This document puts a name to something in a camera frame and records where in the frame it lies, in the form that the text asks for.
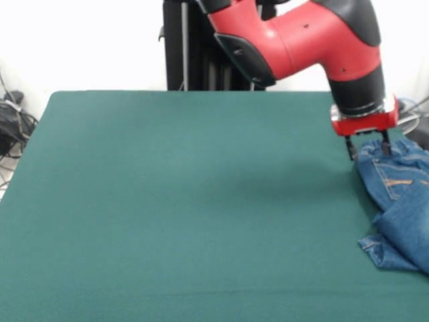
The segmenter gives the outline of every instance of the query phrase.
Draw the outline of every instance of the denim fabric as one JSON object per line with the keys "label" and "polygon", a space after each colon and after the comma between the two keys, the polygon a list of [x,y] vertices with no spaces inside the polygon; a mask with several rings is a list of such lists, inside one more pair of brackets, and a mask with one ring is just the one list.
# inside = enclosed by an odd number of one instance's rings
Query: denim fabric
{"label": "denim fabric", "polygon": [[377,235],[359,241],[374,264],[429,274],[429,153],[409,139],[392,144],[384,156],[380,141],[364,144],[357,169],[381,209]]}

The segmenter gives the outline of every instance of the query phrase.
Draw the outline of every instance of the black metal stand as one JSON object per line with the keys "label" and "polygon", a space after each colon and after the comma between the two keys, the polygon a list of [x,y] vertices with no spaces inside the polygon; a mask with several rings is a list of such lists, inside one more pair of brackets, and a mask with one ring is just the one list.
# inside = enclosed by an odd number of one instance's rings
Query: black metal stand
{"label": "black metal stand", "polygon": [[[262,19],[275,17],[275,5],[287,1],[259,0]],[[213,34],[212,26],[195,0],[164,0],[168,90],[264,91],[242,76]]]}

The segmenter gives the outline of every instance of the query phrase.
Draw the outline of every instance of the green table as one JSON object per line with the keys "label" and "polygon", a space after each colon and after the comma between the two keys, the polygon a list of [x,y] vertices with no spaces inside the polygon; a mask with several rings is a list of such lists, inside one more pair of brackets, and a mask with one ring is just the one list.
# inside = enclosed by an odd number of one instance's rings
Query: green table
{"label": "green table", "polygon": [[0,321],[422,322],[327,93],[56,93],[0,206]]}

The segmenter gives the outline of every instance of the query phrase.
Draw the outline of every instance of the jeans seam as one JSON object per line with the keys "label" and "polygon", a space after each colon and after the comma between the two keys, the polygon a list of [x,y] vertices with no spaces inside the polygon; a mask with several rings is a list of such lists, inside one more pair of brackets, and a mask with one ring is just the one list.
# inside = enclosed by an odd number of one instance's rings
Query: jeans seam
{"label": "jeans seam", "polygon": [[373,243],[370,243],[369,245],[366,245],[366,246],[363,248],[363,250],[367,250],[368,248],[371,248],[371,247],[373,247],[373,246],[377,246],[377,245],[381,245],[381,242],[380,242],[380,241],[375,241],[375,242],[373,242]]}
{"label": "jeans seam", "polygon": [[401,154],[406,154],[410,151],[410,149],[408,148],[408,146],[405,144],[404,141],[398,141],[396,145],[401,150]]}
{"label": "jeans seam", "polygon": [[378,172],[378,175],[380,176],[381,181],[383,182],[383,185],[384,185],[387,193],[389,194],[390,199],[397,200],[399,198],[399,196],[397,196],[396,194],[394,194],[395,196],[392,195],[391,190],[389,189],[389,187],[386,184],[387,177],[386,177],[383,169],[379,168],[379,166],[375,160],[373,160],[373,163],[374,163],[375,170]]}
{"label": "jeans seam", "polygon": [[412,168],[412,167],[410,167],[410,166],[394,166],[393,164],[378,164],[378,165],[377,165],[376,163],[374,163],[374,165],[375,165],[375,166],[386,166],[386,167],[388,167],[388,168],[392,168],[392,169],[397,170],[397,171],[412,171],[412,172],[418,172],[418,173],[424,174],[425,176],[428,176],[428,173],[424,172],[423,170],[421,170],[421,169],[416,169],[416,168]]}
{"label": "jeans seam", "polygon": [[412,154],[411,156],[404,156],[404,160],[421,160],[421,161],[428,162],[429,156],[421,156],[418,154]]}
{"label": "jeans seam", "polygon": [[392,152],[397,152],[398,154],[402,154],[402,151],[398,148],[391,148]]}

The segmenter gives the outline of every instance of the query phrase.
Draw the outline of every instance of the jeans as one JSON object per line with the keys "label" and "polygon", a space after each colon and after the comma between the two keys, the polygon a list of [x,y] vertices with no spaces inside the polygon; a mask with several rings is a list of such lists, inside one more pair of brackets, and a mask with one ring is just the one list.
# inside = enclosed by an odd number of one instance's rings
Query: jeans
{"label": "jeans", "polygon": [[429,152],[404,138],[384,156],[372,141],[359,151],[357,170],[380,208],[378,234],[360,240],[361,248],[379,268],[429,274]]}

